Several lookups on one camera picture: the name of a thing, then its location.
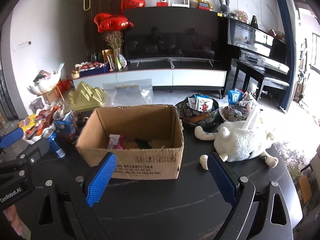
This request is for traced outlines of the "pink red snack packet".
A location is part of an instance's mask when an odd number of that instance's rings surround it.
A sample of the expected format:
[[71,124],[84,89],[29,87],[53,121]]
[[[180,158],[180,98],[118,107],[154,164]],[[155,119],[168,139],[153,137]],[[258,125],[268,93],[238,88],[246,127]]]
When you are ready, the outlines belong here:
[[125,149],[125,136],[123,134],[111,134],[109,135],[109,142],[107,149],[124,150]]

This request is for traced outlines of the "blue soda can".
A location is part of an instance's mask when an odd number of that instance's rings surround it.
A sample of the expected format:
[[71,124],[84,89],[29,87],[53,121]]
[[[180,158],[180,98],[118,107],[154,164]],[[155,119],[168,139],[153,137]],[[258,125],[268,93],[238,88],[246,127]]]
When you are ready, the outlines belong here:
[[49,141],[50,150],[52,152],[56,153],[58,158],[65,157],[66,154],[65,154],[64,150],[62,149],[62,147],[60,146],[56,132],[52,128],[47,129],[44,132],[43,137]]

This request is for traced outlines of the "white plush sheep toy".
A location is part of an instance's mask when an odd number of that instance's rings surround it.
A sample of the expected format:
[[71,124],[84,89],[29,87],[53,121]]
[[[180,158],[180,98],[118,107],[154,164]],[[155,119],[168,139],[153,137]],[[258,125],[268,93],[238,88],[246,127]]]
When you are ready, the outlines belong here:
[[272,146],[274,136],[263,125],[244,128],[245,121],[224,122],[216,133],[209,133],[201,126],[195,127],[195,137],[212,141],[214,149],[223,161],[234,162],[261,157],[270,168],[278,165],[278,158],[266,152]]

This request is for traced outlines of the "brown cardboard box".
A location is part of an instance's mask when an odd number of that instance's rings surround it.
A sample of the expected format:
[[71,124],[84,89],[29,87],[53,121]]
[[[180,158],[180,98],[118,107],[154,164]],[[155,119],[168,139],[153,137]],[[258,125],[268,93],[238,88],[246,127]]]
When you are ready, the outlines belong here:
[[[125,149],[107,149],[109,135],[123,134]],[[184,137],[173,105],[97,108],[82,129],[76,148],[89,166],[100,163],[107,152],[117,158],[116,179],[177,179]]]

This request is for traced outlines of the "white shell fruit stand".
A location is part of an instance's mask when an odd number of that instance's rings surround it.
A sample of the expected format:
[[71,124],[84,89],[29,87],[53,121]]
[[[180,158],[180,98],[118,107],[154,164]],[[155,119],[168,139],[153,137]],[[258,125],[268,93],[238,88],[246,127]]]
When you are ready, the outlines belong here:
[[36,96],[42,96],[52,91],[60,81],[61,70],[64,65],[64,62],[60,63],[59,68],[51,73],[45,71],[43,71],[43,74],[39,73],[33,81],[33,85],[29,85],[27,90]]

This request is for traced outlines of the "dark patterned ceramic bowl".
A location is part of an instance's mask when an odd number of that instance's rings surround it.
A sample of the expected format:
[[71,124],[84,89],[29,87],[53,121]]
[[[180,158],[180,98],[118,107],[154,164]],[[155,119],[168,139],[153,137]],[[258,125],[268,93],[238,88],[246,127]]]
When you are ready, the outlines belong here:
[[183,123],[192,127],[210,127],[219,120],[219,103],[208,95],[187,96],[176,108]]

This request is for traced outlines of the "yellow mountain-shaped box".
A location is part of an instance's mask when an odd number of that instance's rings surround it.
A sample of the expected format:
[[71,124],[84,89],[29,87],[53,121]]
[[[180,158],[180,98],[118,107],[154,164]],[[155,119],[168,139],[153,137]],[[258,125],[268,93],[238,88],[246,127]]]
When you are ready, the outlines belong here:
[[106,92],[100,87],[91,87],[81,81],[74,91],[68,93],[68,105],[76,113],[92,111],[104,107]]

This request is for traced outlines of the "blue snack bag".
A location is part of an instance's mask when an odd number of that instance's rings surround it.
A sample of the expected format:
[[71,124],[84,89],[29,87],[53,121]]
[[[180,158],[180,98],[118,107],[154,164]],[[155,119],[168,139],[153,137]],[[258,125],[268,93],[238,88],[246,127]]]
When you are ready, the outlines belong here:
[[241,101],[244,97],[244,92],[237,88],[228,90],[228,104],[235,105],[237,102]]

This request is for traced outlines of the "clear zip bag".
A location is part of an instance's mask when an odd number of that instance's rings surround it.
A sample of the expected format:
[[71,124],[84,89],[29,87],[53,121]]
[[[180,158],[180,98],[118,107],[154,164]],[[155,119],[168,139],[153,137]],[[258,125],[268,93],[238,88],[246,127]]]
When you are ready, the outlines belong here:
[[107,107],[150,105],[153,101],[151,79],[104,83],[103,89]]

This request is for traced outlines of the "black piano bench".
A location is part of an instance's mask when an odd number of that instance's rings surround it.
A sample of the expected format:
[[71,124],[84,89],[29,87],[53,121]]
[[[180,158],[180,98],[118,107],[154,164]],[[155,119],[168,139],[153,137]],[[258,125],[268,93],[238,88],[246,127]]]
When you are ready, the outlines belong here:
[[278,90],[281,90],[281,93],[280,93],[281,96],[278,99],[278,102],[279,102],[278,109],[280,109],[282,101],[285,98],[286,91],[288,90],[290,85],[285,81],[278,80],[278,79],[275,79],[273,77],[268,77],[268,76],[264,76],[262,78],[258,78],[257,82],[258,82],[258,85],[257,85],[257,89],[256,89],[256,92],[255,92],[256,101],[258,102],[260,100],[260,97],[261,97],[261,94],[263,92],[263,88],[264,87],[270,87],[270,88],[278,89]]

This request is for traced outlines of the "white tv cabinet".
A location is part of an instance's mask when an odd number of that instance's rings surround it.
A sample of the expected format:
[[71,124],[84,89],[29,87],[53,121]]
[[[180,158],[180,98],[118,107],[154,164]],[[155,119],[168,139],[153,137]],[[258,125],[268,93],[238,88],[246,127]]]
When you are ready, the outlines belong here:
[[227,72],[216,69],[145,69],[126,70],[80,77],[73,81],[78,87],[84,82],[91,87],[103,84],[150,79],[156,90],[207,90],[222,93]]

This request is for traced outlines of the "dried flower vase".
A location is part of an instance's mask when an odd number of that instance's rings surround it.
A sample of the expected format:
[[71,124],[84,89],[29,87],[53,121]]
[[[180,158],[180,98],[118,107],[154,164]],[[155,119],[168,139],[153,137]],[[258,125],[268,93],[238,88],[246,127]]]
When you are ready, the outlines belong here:
[[103,40],[113,49],[115,69],[121,70],[122,65],[120,61],[120,54],[123,44],[123,33],[121,31],[105,32],[102,37]]

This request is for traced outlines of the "black upright piano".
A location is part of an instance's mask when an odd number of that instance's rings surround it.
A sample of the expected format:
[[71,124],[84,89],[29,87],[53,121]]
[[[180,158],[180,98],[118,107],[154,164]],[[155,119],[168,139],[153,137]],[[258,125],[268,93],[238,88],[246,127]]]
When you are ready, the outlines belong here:
[[[218,42],[216,55],[227,69],[225,92],[235,88],[246,91],[250,81],[258,85],[257,79],[264,76],[289,84],[290,68],[284,42],[231,18],[219,19]],[[281,96],[281,90],[270,87],[264,87],[263,92]]]

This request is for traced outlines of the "red heart balloon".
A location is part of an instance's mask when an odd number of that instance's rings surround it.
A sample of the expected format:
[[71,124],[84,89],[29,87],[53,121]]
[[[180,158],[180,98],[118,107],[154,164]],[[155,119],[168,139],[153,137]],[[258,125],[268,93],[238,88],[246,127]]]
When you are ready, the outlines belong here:
[[145,6],[145,0],[121,0],[120,2],[120,10],[122,14],[124,14],[125,10],[143,8]]
[[124,15],[112,15],[108,13],[99,13],[93,18],[93,22],[98,28],[98,33],[113,31],[131,30],[134,24]]

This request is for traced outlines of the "black television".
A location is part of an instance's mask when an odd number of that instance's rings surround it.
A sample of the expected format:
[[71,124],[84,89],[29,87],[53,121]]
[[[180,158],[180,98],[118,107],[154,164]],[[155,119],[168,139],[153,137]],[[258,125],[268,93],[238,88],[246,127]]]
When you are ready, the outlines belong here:
[[219,16],[183,7],[143,7],[125,11],[133,28],[125,32],[129,61],[186,59],[217,62]]

